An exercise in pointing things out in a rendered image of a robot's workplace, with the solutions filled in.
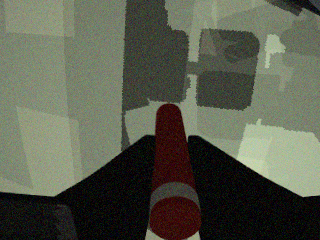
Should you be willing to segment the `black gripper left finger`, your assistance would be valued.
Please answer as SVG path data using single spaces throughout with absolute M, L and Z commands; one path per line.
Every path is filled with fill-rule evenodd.
M 0 192 L 0 240 L 144 240 L 156 136 L 55 197 Z

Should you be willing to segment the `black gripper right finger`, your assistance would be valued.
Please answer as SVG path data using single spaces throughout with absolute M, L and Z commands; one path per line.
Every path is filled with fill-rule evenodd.
M 320 240 L 320 196 L 280 187 L 199 135 L 188 149 L 200 240 Z

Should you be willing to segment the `dark red peg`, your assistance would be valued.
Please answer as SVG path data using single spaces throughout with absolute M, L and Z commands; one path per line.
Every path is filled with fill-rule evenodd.
M 157 109 L 155 136 L 149 227 L 161 239 L 187 239 L 199 231 L 201 208 L 179 107 L 165 104 Z

